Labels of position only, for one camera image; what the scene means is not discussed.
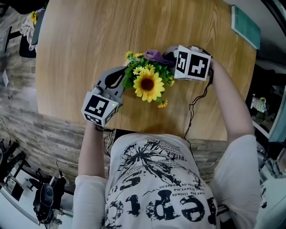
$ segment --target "white cloth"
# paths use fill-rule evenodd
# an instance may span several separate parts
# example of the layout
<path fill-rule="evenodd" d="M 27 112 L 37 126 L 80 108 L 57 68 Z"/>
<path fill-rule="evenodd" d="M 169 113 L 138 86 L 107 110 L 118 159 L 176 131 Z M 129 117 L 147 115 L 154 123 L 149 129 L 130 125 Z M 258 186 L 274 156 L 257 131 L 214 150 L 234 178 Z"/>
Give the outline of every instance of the white cloth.
<path fill-rule="evenodd" d="M 215 228 L 217 203 L 250 229 L 260 204 L 256 139 L 227 148 L 210 189 L 180 137 L 130 134 L 111 150 L 110 178 L 78 176 L 73 228 Z"/>
<path fill-rule="evenodd" d="M 39 9 L 35 11 L 36 13 L 40 13 L 43 9 Z M 29 14 L 26 19 L 22 22 L 19 32 L 27 37 L 27 42 L 29 43 L 29 51 L 35 50 L 37 52 L 37 45 L 31 45 L 33 35 L 34 35 L 34 24 L 31 19 L 31 14 Z"/>

